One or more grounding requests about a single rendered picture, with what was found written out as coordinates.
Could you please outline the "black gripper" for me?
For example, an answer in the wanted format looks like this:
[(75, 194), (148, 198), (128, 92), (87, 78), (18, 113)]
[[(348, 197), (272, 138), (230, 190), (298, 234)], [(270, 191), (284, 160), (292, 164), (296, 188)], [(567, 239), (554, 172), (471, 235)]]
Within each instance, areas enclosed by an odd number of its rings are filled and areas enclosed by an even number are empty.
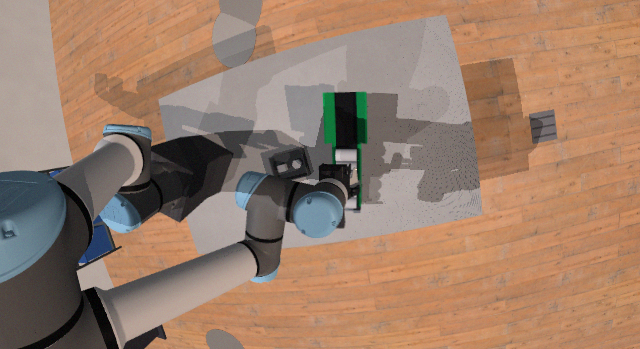
[[(352, 175), (350, 177), (349, 167), (350, 167), (350, 174), (351, 174), (351, 164), (349, 164), (349, 166), (347, 167), (347, 164), (322, 163), (319, 166), (319, 181), (322, 179), (326, 179), (328, 176), (329, 176), (328, 178), (333, 178), (340, 182), (342, 181), (344, 184), (342, 182), (341, 183), (345, 186), (345, 188), (347, 188), (346, 190), (348, 192), (348, 199), (350, 199), (351, 197), (354, 197), (360, 193), (360, 180), (357, 178), (357, 169), (355, 167), (353, 168)], [(331, 169), (332, 171), (330, 171)], [(338, 170), (338, 171), (333, 171), (333, 170)], [(322, 178), (321, 178), (321, 171), (322, 171)], [(349, 193), (349, 189), (350, 189), (350, 193)]]

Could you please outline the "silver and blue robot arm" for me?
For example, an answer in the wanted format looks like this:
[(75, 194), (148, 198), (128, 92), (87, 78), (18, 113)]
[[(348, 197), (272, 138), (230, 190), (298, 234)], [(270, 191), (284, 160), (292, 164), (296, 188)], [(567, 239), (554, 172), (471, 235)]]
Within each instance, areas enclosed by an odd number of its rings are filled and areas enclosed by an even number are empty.
[(118, 125), (106, 124), (93, 153), (53, 177), (0, 172), (0, 349), (123, 349), (249, 280), (272, 281), (285, 222), (311, 238), (328, 236), (337, 222), (345, 228), (340, 181), (314, 186), (248, 171), (235, 191), (247, 211), (243, 241), (109, 290), (81, 291), (77, 264), (98, 215), (129, 233), (182, 198), (176, 171), (151, 164), (151, 129)]

